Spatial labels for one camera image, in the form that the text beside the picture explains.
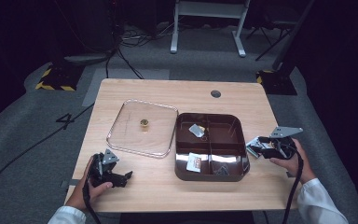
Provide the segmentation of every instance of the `table hole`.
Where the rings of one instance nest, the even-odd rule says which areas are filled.
[[[211,91],[211,95],[214,98],[219,98],[222,95],[222,93],[220,91]]]

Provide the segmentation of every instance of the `black cable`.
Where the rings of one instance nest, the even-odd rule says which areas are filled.
[[[167,25],[165,28],[161,28],[159,31],[157,31],[156,36],[138,35],[138,32],[136,30],[126,30],[124,32],[124,34],[122,35],[123,41],[120,43],[120,45],[122,45],[124,47],[128,47],[128,48],[141,47],[141,46],[149,43],[152,40],[159,40],[161,38],[164,38],[166,35],[171,35],[171,34],[164,34],[164,32],[169,30],[169,28],[172,27],[173,25],[174,25],[174,23],[171,23],[171,24]],[[135,43],[129,43],[129,42],[125,41],[125,40],[130,40],[130,39],[137,39],[137,41]]]
[[[131,65],[130,65],[130,62],[126,59],[126,58],[124,58],[124,55],[123,55],[123,53],[121,52],[121,50],[120,49],[118,49],[118,57],[120,57],[122,60],[124,60],[124,62],[129,66],[129,68],[132,70],[132,72],[138,77],[138,78],[140,78],[140,79],[144,79],[144,77],[142,76],[142,74],[138,71],[138,70],[136,70],[134,67],[132,67]]]
[[[286,146],[286,147],[292,149],[297,154],[297,157],[298,157],[298,169],[297,169],[297,174],[296,174],[296,180],[292,186],[292,189],[290,190],[290,194],[289,194],[289,198],[287,199],[286,209],[284,211],[284,217],[283,217],[283,222],[282,222],[283,224],[286,224],[287,218],[289,218],[290,206],[292,205],[292,200],[295,195],[298,182],[300,181],[300,178],[302,175],[304,161],[302,160],[300,153],[294,147],[291,147],[289,145],[283,145],[283,146]]]
[[[77,35],[77,33],[75,32],[75,30],[72,28],[71,23],[69,22],[68,18],[65,16],[65,14],[62,11],[62,8],[60,7],[60,5],[58,4],[58,2],[56,0],[54,0],[55,5],[57,6],[57,9],[60,11],[63,19],[65,20],[66,24],[68,25],[69,29],[71,30],[72,34],[74,35],[74,37],[76,38],[76,40],[83,46],[83,48],[88,49],[92,52],[96,52],[96,53],[103,53],[105,56],[99,59],[90,59],[90,60],[82,60],[82,61],[68,61],[69,63],[73,64],[73,65],[77,65],[77,66],[81,66],[81,65],[91,65],[91,64],[95,64],[95,63],[101,63],[104,62],[106,60],[108,60],[111,57],[112,52],[115,50],[115,48],[109,49],[107,51],[99,51],[97,49],[93,49],[89,46],[87,46],[81,39],[80,37]]]
[[[114,53],[112,53],[109,58],[106,60],[106,64],[105,64],[105,72],[106,72],[106,78],[109,78],[109,71],[107,69],[107,65],[109,64],[110,62],[110,59],[113,57]]]
[[[88,109],[90,109],[91,107],[93,107],[94,104],[88,106],[86,109],[84,109],[82,112],[80,112],[78,115],[76,115],[73,119],[67,120],[59,129],[57,129],[56,131],[54,131],[53,133],[49,134],[47,137],[43,138],[42,140],[38,141],[37,143],[33,144],[31,147],[28,147],[27,149],[25,149],[20,155],[18,155],[17,157],[15,157],[13,160],[11,160],[10,162],[8,162],[1,170],[0,170],[0,174],[2,174],[2,172],[4,172],[6,170],[6,168],[11,165],[14,161],[16,161],[18,158],[20,158],[21,156],[23,156],[25,153],[29,152],[31,149],[33,149],[34,147],[37,147],[38,145],[40,145],[41,143],[43,143],[44,141],[48,140],[50,137],[52,137],[54,134],[58,133],[59,131],[61,131],[62,129],[66,128],[68,124],[70,124],[71,122],[75,121],[75,119],[77,119],[79,116],[81,116],[82,114],[84,114]]]
[[[97,156],[97,154],[93,156],[91,166],[94,164],[94,161],[96,160],[96,156]],[[89,186],[90,170],[91,170],[91,167],[87,171],[86,181],[84,182],[84,186],[82,189],[83,200],[84,200],[84,204],[86,205],[87,209],[89,210],[89,213],[91,214],[92,218],[94,218],[94,221],[97,224],[101,224],[100,219],[98,218],[97,214],[95,213],[94,209],[92,209],[91,204],[90,204],[90,186]]]
[[[267,212],[263,211],[264,218],[266,219],[266,223],[269,224],[269,217],[267,216]]]

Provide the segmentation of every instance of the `wooden table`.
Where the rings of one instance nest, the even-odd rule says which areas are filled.
[[[220,91],[214,98],[211,91]],[[105,79],[98,93],[73,179],[80,179],[90,156],[104,152],[106,136],[122,104],[137,99],[172,105],[179,113],[231,114],[241,121],[246,141],[269,136],[277,126],[261,85],[239,82]],[[133,171],[126,188],[108,190],[93,205],[97,212],[228,211],[284,209],[294,179],[260,158],[239,182],[183,181],[174,172],[175,145],[164,159],[113,151],[114,173]],[[70,186],[71,195],[74,186]],[[292,208],[296,208],[296,197]]]

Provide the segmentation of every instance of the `human hand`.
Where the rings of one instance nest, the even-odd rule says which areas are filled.
[[[310,163],[308,161],[308,157],[307,157],[307,154],[306,154],[304,148],[301,146],[301,144],[298,142],[298,140],[293,138],[293,141],[296,144],[298,153],[301,155],[301,158],[304,161],[304,167],[302,170],[300,182],[301,182],[301,184],[305,184],[308,181],[316,178],[316,175],[310,168]],[[287,171],[291,175],[297,174],[297,171],[298,171],[298,156],[297,156],[297,154],[295,154],[290,160],[280,160],[277,158],[270,158],[269,161],[271,161],[272,163],[275,163],[283,168],[286,168]]]
[[[86,182],[87,173],[89,172],[89,168],[92,164],[92,157],[89,158],[89,163],[87,164],[86,170],[84,171],[83,177],[75,186],[74,192],[72,193],[71,197],[69,197],[68,201],[66,202],[66,206],[71,206],[77,208],[81,211],[86,211],[87,207],[83,200],[83,187],[84,183]],[[107,189],[112,188],[113,184],[111,182],[105,182],[100,186],[94,188],[91,183],[89,182],[89,202],[93,203],[95,200],[103,194]]]

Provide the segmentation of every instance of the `controller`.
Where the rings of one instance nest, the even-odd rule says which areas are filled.
[[[89,168],[89,177],[91,185],[95,188],[100,186],[104,182],[111,182],[114,187],[124,188],[127,185],[127,181],[132,176],[132,171],[125,175],[118,175],[112,173],[115,168],[118,157],[109,149],[106,149],[105,154],[102,152],[93,156],[91,167]]]
[[[260,143],[271,144],[272,148],[251,146],[251,149],[255,153],[262,154],[265,159],[290,160],[297,150],[296,144],[290,136],[302,131],[301,128],[276,127],[269,137],[258,137]]]

